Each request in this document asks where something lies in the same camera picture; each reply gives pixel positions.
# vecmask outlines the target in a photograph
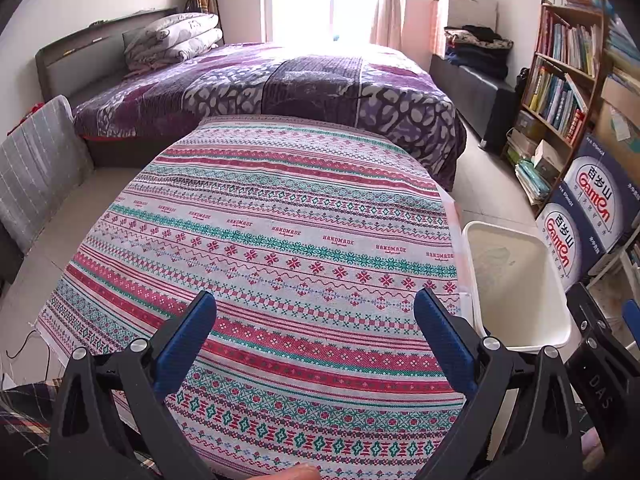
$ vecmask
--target bed headboard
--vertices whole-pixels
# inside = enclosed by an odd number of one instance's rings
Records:
[[[124,49],[140,28],[177,12],[177,7],[141,10],[95,22],[41,48],[36,68],[42,97],[49,101],[61,94],[75,107],[114,86],[127,73]]]

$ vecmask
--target stack of folded bedding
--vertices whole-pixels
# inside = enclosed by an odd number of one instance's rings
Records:
[[[180,63],[217,47],[222,30],[216,14],[173,14],[147,25],[124,51],[132,75]]]
[[[454,65],[466,65],[480,72],[504,79],[507,77],[507,56],[513,41],[503,39],[488,27],[465,25],[445,28],[446,59]]]

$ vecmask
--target metal screw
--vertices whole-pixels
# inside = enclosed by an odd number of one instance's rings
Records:
[[[131,343],[131,345],[129,345],[129,348],[131,348],[132,352],[142,352],[144,349],[146,349],[146,345],[146,339],[136,339]]]
[[[71,354],[71,357],[76,361],[79,361],[80,359],[83,359],[85,355],[86,355],[86,348],[81,346],[80,348],[76,348],[74,350],[74,352]]]
[[[547,357],[555,359],[556,357],[558,357],[558,350],[556,350],[556,348],[553,346],[545,346],[545,354]]]
[[[487,350],[497,350],[500,348],[500,341],[498,341],[495,337],[487,337],[482,344]]]

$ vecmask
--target red and green patterned fabric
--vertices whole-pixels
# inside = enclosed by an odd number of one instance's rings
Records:
[[[459,313],[453,253],[439,188],[383,137],[216,118],[117,197],[37,327],[64,361],[116,351],[209,290],[214,329],[166,404],[215,471],[411,479],[463,403],[412,311],[426,286]]]

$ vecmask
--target blue object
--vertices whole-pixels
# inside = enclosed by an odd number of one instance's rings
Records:
[[[215,322],[216,300],[208,292],[201,292],[156,359],[154,393],[160,401],[180,389]]]
[[[474,358],[468,350],[449,317],[452,317],[437,298],[424,289],[418,291],[414,301],[414,316],[431,351],[451,387],[467,399],[478,390],[474,373]]]
[[[640,346],[640,307],[634,300],[629,300],[622,306],[622,317]]]

